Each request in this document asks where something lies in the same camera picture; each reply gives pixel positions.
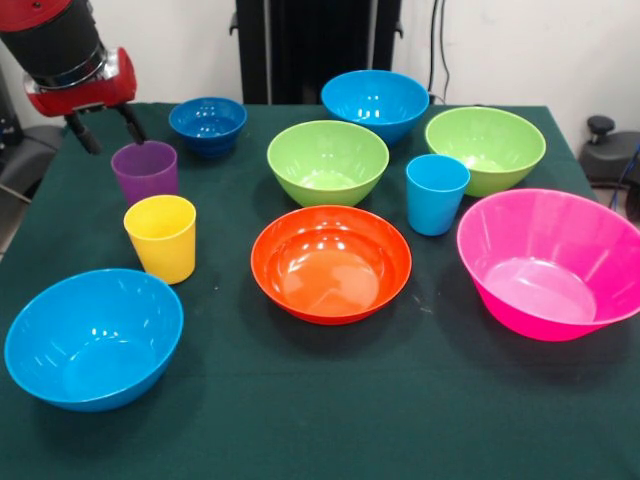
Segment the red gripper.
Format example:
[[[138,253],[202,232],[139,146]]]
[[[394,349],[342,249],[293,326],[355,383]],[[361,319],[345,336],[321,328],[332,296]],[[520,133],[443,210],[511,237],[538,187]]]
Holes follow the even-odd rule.
[[[57,75],[24,74],[24,90],[35,109],[47,117],[62,117],[85,151],[99,155],[102,147],[82,123],[78,111],[114,107],[138,145],[147,135],[127,103],[135,98],[137,81],[132,61],[122,48],[98,47],[81,65]]]

